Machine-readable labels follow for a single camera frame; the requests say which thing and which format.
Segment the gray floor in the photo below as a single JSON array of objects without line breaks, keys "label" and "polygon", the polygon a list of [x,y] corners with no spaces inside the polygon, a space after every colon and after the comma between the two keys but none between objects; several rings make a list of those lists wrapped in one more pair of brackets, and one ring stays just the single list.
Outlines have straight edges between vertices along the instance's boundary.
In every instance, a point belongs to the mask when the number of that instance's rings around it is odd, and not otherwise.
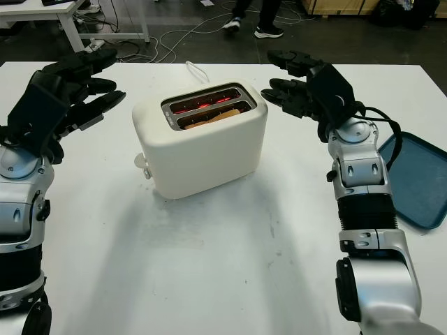
[{"label": "gray floor", "polygon": [[[114,2],[122,32],[140,30],[137,1]],[[143,1],[149,32],[157,38],[168,31],[192,29],[206,19],[229,13],[222,5],[232,6],[232,1],[220,0],[214,0],[216,5],[208,8],[199,0]],[[261,0],[255,0],[254,6],[259,8],[260,3]],[[101,5],[106,20],[116,22],[110,0],[101,0]],[[286,10],[287,6],[287,3],[283,5],[279,16],[296,19],[294,13]],[[295,5],[292,9],[302,10]],[[214,31],[227,17],[209,21],[197,30]],[[422,30],[412,31],[403,27],[376,27],[363,17],[315,18],[295,24],[278,23],[286,34],[277,40],[256,40],[253,37],[256,24],[257,14],[248,13],[241,31],[235,36],[226,36],[222,31],[192,33],[175,48],[175,62],[262,64],[268,62],[267,50],[295,49],[336,64],[420,64],[447,94],[447,20],[432,20]],[[101,24],[88,28],[94,31],[101,28]],[[79,29],[85,31],[86,27],[82,25]],[[163,37],[163,43],[172,47],[184,34],[170,33]],[[154,55],[154,41],[149,45],[138,44],[142,54]],[[116,45],[116,48],[119,56],[136,51],[134,45],[125,43]],[[161,57],[166,51],[159,46]],[[69,52],[68,40],[56,22],[36,22],[35,28],[28,24],[18,35],[0,38],[0,64],[3,61],[56,61]],[[163,62],[173,59],[170,54]]]}]

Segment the white desk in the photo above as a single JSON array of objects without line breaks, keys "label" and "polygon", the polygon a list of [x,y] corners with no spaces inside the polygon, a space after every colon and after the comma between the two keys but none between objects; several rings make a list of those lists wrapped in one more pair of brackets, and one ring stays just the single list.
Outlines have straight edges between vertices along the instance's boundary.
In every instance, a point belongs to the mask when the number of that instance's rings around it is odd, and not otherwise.
[{"label": "white desk", "polygon": [[81,38],[107,38],[107,39],[144,39],[149,42],[149,33],[147,30],[142,2],[138,1],[139,18],[142,27],[142,33],[82,33],[79,34],[73,22],[72,15],[84,0],[60,3],[52,6],[44,6],[41,0],[26,0],[23,3],[15,5],[0,6],[0,22],[17,21],[39,21],[39,20],[59,20],[64,28],[65,34],[70,41],[71,47],[75,52],[82,51],[84,45]]},{"label": "white desk", "polygon": [[82,51],[84,45],[71,16],[84,0],[44,6],[41,0],[26,0],[15,5],[0,6],[0,22],[59,20],[75,52]]},{"label": "white desk", "polygon": [[[0,67],[0,78],[10,83],[0,93],[2,124],[43,65]],[[203,68],[211,80],[243,77],[257,89],[271,77],[288,77],[269,65]],[[422,68],[337,68],[358,100],[447,149],[447,98]],[[127,97],[104,121],[63,140],[66,157],[47,193],[52,213],[43,268],[52,334],[358,334],[337,306],[340,225],[325,181],[332,162],[316,123],[269,105],[255,173],[164,200],[133,165],[140,145],[131,110],[159,89],[196,80],[182,64],[116,64],[103,77],[116,80]],[[390,130],[379,126],[383,142]],[[447,225],[429,232],[400,227],[422,288],[421,318],[447,334]]]}]

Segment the white shoe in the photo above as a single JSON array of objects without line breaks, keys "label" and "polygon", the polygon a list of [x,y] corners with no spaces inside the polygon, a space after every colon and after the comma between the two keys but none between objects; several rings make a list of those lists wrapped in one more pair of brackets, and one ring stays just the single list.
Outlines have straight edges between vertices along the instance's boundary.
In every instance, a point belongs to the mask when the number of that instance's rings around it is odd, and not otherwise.
[{"label": "white shoe", "polygon": [[222,29],[225,29],[229,33],[235,33],[237,31],[239,31],[239,29],[240,29],[240,19],[239,18],[231,19],[231,21],[226,23],[222,27]]},{"label": "white shoe", "polygon": [[272,26],[270,29],[256,27],[254,35],[257,38],[278,38],[284,35],[284,30],[275,26]]},{"label": "white shoe", "polygon": [[76,11],[76,14],[78,15],[86,15],[86,14],[94,14],[101,10],[101,7],[99,5],[90,5],[86,9],[78,9]]}]

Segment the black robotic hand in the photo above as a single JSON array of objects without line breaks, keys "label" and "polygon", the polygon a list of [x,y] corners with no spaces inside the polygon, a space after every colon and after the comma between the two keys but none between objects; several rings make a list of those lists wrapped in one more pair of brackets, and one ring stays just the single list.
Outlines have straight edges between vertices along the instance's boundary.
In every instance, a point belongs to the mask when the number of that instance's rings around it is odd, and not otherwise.
[{"label": "black robotic hand", "polygon": [[[103,113],[126,96],[115,91],[115,82],[91,77],[113,65],[116,56],[116,50],[78,52],[36,71],[8,115],[8,125],[0,127],[0,143],[60,164],[64,157],[60,139],[101,121]],[[104,95],[84,103],[95,94]]]},{"label": "black robotic hand", "polygon": [[269,51],[268,59],[289,75],[306,76],[307,82],[271,79],[272,89],[262,90],[262,96],[288,114],[317,121],[322,142],[328,142],[328,127],[339,128],[359,110],[364,114],[352,86],[332,64],[296,51]]}]

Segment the white toaster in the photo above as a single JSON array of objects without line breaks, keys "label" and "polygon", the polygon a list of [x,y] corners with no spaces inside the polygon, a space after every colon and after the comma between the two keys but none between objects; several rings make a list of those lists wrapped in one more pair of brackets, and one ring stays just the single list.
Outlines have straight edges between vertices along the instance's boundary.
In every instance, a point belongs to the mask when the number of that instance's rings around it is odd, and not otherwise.
[{"label": "white toaster", "polygon": [[183,198],[253,172],[267,105],[242,80],[205,84],[137,104],[133,124],[145,173],[168,199]]}]

